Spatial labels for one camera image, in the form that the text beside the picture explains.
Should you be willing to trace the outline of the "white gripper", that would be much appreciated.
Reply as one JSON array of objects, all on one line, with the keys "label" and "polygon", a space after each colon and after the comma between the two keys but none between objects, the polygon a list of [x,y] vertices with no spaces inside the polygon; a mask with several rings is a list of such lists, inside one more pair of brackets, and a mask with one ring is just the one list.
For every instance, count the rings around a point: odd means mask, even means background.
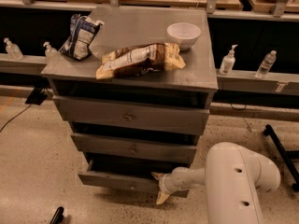
[{"label": "white gripper", "polygon": [[170,197],[169,194],[178,191],[178,187],[174,184],[174,181],[170,174],[152,172],[151,175],[159,183],[160,191],[157,195],[156,204],[163,204]]}]

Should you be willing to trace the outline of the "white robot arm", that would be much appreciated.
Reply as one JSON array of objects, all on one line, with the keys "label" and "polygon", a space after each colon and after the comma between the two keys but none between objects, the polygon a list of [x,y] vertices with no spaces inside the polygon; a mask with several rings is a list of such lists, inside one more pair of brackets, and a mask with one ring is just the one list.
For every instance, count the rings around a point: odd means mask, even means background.
[{"label": "white robot arm", "polygon": [[152,176],[159,184],[157,204],[177,191],[205,186],[208,224],[264,224],[258,194],[277,190],[281,180],[269,158],[230,142],[214,145],[203,168]]}]

